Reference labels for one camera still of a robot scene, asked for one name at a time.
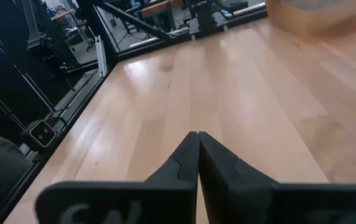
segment wood grain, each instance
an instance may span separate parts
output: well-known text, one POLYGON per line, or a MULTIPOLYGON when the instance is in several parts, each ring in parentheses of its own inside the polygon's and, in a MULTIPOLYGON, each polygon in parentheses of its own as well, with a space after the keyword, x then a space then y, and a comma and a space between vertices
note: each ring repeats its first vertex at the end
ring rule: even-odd
POLYGON ((54 182, 146 179, 191 130, 280 182, 356 182, 356 34, 311 45, 263 19, 120 62, 6 223, 35 223, 54 182))

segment black metal frame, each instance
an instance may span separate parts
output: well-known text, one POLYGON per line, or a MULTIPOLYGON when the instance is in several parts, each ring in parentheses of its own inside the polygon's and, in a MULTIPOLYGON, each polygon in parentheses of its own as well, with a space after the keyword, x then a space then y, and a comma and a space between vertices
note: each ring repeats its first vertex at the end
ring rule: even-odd
MULTIPOLYGON (((104 3, 102 0, 77 0, 80 8, 84 16, 87 19, 88 25, 91 27, 94 35, 100 35, 103 40, 103 44, 105 47, 105 56, 106 62, 108 64, 108 75, 114 69, 115 65, 122 60, 126 60, 128 58, 136 57, 138 55, 146 54, 158 49, 162 49, 164 47, 169 47, 175 44, 182 43, 184 41, 188 41, 191 39, 189 34, 182 34, 180 36, 170 36, 165 32, 158 30, 143 21, 131 16, 127 12, 124 12, 111 4, 104 3), (132 47, 130 49, 122 50, 120 52, 116 52, 113 44, 108 36, 107 31, 103 27, 103 23, 101 18, 99 17, 96 7, 100 7, 103 10, 106 10, 115 16, 118 16, 131 24, 138 26, 145 32, 157 37, 157 40, 148 42, 144 45, 138 45, 132 47)), ((230 19, 227 26, 228 27, 235 27, 241 24, 245 24, 247 22, 255 21, 257 19, 261 19, 267 17, 268 13, 266 12, 266 6, 256 8, 254 10, 248 11, 243 15, 238 15, 230 19)), ((196 38, 201 38, 206 35, 214 34, 216 32, 220 32, 223 30, 222 27, 216 27, 215 30, 211 30, 208 32, 200 32, 196 35, 196 38)), ((67 73, 67 76, 76 75, 79 73, 83 73, 85 71, 93 69, 97 66, 95 61, 88 62, 83 64, 80 68, 73 69, 67 73)), ((50 159, 54 151, 56 150, 57 146, 62 142, 66 134, 72 128, 73 124, 76 122, 82 111, 85 109, 87 104, 89 104, 90 100, 94 97, 95 93, 98 91, 99 87, 101 87, 102 83, 106 80, 108 75, 104 78, 101 78, 97 85, 92 89, 91 93, 84 99, 84 102, 81 104, 79 108, 73 113, 72 119, 67 123, 67 127, 65 130, 58 136, 57 140, 54 142, 54 145, 51 147, 52 150, 47 152, 46 154, 42 155, 43 159, 32 167, 32 169, 26 174, 25 177, 22 178, 22 181, 16 186, 15 190, 10 194, 10 197, 4 204, 3 208, 0 210, 0 223, 7 218, 7 216, 12 212, 13 208, 16 206, 20 198, 23 196, 24 192, 29 188, 30 184, 34 181, 37 177, 41 169, 45 166, 47 161, 50 159)))

